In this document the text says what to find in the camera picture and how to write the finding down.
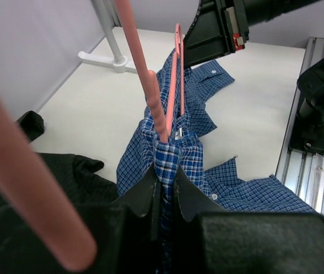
checkered fabric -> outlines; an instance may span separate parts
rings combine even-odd
[[[167,58],[157,78],[161,89],[163,109],[167,109],[170,71],[173,52]],[[225,209],[236,211],[313,211],[277,179],[270,177],[245,183],[237,178],[235,160],[203,170],[200,136],[211,132],[216,125],[205,111],[205,103],[216,92],[234,82],[234,79],[216,62],[205,63],[193,70],[185,70],[185,114],[180,116],[180,78],[177,73],[174,105],[174,122],[168,143],[161,143],[155,132],[150,110],[131,138],[117,167],[117,186],[123,195],[146,173],[152,163],[162,183],[161,236],[163,266],[159,272],[170,272],[171,238],[173,221],[173,181],[181,166],[187,177],[208,197]],[[182,129],[182,139],[175,140],[175,133]]]

pink plastic hanger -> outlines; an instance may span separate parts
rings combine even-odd
[[[119,14],[125,37],[129,45],[135,67],[138,71],[139,79],[143,91],[147,98],[147,105],[150,108],[151,116],[154,119],[155,130],[159,134],[162,143],[168,142],[168,136],[171,134],[173,122],[173,109],[175,100],[175,87],[177,78],[177,57],[181,60],[181,115],[185,112],[185,96],[183,82],[183,38],[181,27],[176,25],[175,29],[175,48],[173,55],[171,84],[169,90],[169,99],[167,104],[167,118],[164,116],[161,91],[159,89],[157,75],[154,71],[148,70],[145,62],[144,53],[139,40],[137,27],[131,3],[129,0],[115,0],[117,12]]]
[[[179,24],[175,25],[175,51],[173,53],[172,69],[171,69],[171,83],[169,87],[168,105],[167,105],[167,132],[168,136],[171,134],[173,122],[173,110],[175,101],[175,87],[177,84],[177,58],[181,60],[181,116],[185,113],[185,83],[183,81],[183,37],[182,30]]]

white metal pole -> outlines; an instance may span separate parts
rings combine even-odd
[[[110,26],[109,15],[106,10],[106,6],[103,0],[91,0],[93,9],[98,17],[98,20],[102,26],[103,31],[105,32],[106,39],[110,45],[111,51],[114,55],[114,62],[116,64],[121,64],[125,62],[125,57],[122,56],[120,49],[117,45],[115,36],[112,32]]]

black cloth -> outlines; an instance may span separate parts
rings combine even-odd
[[[115,183],[94,174],[103,168],[102,161],[74,154],[39,155],[73,204],[111,203],[118,197]],[[0,208],[4,205],[0,195]]]
[[[23,114],[17,120],[17,123],[31,142],[40,137],[45,131],[42,117],[32,110]]]

white table surface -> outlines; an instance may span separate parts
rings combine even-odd
[[[121,52],[131,58],[121,28],[114,28]],[[139,30],[150,69],[162,67],[174,34]],[[94,54],[112,56],[107,41]],[[304,49],[247,43],[246,49],[218,59],[235,78],[207,102],[218,126],[201,138],[205,169],[238,155],[241,179],[274,174]],[[105,162],[98,172],[116,182],[116,167],[145,109],[138,76],[82,64],[40,110],[45,133],[37,152],[74,153]]]

